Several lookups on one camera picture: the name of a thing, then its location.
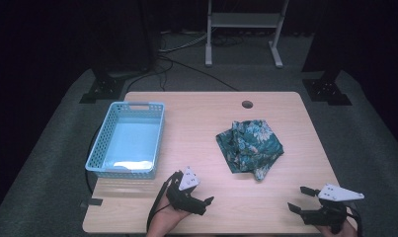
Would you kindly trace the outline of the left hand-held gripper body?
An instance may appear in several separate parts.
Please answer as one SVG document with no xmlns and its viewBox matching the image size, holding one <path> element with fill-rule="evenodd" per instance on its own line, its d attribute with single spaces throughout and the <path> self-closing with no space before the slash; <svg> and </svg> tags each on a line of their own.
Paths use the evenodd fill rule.
<svg viewBox="0 0 398 237">
<path fill-rule="evenodd" d="M 166 197 L 175 209 L 204 215 L 207 200 L 200 200 L 192 196 L 192 192 L 199 185 L 200 180 L 190 166 L 185 171 L 175 172 L 167 182 Z"/>
</svg>

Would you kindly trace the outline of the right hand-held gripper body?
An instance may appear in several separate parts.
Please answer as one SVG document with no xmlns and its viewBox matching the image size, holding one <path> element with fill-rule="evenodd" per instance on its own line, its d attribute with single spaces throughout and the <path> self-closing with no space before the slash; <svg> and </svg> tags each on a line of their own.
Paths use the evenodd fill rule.
<svg viewBox="0 0 398 237">
<path fill-rule="evenodd" d="M 342 230 L 343 223 L 350 217 L 362 233 L 362 221 L 355 200 L 364 199 L 364 194 L 326 184 L 316 198 L 321 207 L 315 210 L 303 210 L 299 215 L 306 225 L 328 226 L 334 234 Z"/>
</svg>

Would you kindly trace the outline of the teal floral shirt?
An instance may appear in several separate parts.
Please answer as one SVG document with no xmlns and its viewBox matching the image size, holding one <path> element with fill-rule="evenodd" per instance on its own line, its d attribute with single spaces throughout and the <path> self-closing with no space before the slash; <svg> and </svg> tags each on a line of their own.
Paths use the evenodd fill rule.
<svg viewBox="0 0 398 237">
<path fill-rule="evenodd" d="M 233 174 L 252 173 L 261 182 L 284 153 L 279 139 L 263 119 L 234 121 L 215 136 Z"/>
</svg>

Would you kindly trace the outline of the person's right hand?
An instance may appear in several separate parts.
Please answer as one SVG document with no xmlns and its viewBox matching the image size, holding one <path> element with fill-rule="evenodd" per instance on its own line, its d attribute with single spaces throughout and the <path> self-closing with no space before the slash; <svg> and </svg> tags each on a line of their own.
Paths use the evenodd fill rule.
<svg viewBox="0 0 398 237">
<path fill-rule="evenodd" d="M 337 234 L 334 234 L 328 226 L 316 225 L 315 228 L 324 237 L 358 237 L 356 229 L 347 220 L 343 223 L 342 230 Z"/>
</svg>

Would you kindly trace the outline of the person's left hand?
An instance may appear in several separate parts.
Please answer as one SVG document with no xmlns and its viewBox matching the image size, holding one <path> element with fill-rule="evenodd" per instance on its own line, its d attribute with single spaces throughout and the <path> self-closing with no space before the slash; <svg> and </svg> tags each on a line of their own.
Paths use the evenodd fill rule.
<svg viewBox="0 0 398 237">
<path fill-rule="evenodd" d="M 146 237 L 164 237 L 189 215 L 189 212 L 174 209 L 166 196 L 162 196 L 157 205 L 157 212 L 151 219 Z"/>
</svg>

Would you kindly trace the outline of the light blue plastic basket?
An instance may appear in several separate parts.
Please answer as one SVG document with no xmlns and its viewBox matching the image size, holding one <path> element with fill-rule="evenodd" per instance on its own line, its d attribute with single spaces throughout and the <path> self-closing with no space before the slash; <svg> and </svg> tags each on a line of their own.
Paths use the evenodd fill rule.
<svg viewBox="0 0 398 237">
<path fill-rule="evenodd" d="M 153 180 L 164 122 L 163 103 L 111 103 L 85 169 L 98 178 Z"/>
</svg>

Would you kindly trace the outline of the black clip on table edge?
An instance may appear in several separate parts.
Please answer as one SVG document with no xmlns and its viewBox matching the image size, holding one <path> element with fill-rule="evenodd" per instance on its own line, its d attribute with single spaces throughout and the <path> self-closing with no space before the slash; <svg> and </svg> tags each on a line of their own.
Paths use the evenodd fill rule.
<svg viewBox="0 0 398 237">
<path fill-rule="evenodd" d="M 103 200 L 101 198 L 89 198 L 89 199 L 84 199 L 80 202 L 80 206 L 82 208 L 88 208 L 90 205 L 94 206 L 101 206 L 103 203 Z"/>
</svg>

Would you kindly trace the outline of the white metal stand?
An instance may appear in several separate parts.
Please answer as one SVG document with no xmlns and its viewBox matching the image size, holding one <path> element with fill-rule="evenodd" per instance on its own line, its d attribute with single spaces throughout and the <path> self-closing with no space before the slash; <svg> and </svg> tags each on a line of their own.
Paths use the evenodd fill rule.
<svg viewBox="0 0 398 237">
<path fill-rule="evenodd" d="M 207 26 L 204 65 L 212 66 L 212 32 L 216 28 L 243 28 L 243 29 L 274 29 L 274 38 L 269 42 L 275 67 L 283 68 L 278 42 L 285 20 L 289 0 L 282 0 L 278 13 L 221 13 L 212 10 L 212 0 L 207 0 Z"/>
</svg>

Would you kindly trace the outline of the black stand base plate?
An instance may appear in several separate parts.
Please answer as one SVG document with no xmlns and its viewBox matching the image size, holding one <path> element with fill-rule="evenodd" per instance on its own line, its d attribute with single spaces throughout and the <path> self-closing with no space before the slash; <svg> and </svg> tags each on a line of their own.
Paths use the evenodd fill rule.
<svg viewBox="0 0 398 237">
<path fill-rule="evenodd" d="M 98 100 L 116 100 L 119 98 L 124 81 L 112 77 L 106 70 L 93 68 L 95 80 L 90 90 L 80 99 L 80 104 L 95 104 Z"/>
<path fill-rule="evenodd" d="M 312 102 L 326 102 L 330 106 L 350 106 L 352 103 L 336 84 L 339 70 L 325 70 L 319 79 L 303 79 Z"/>
</svg>

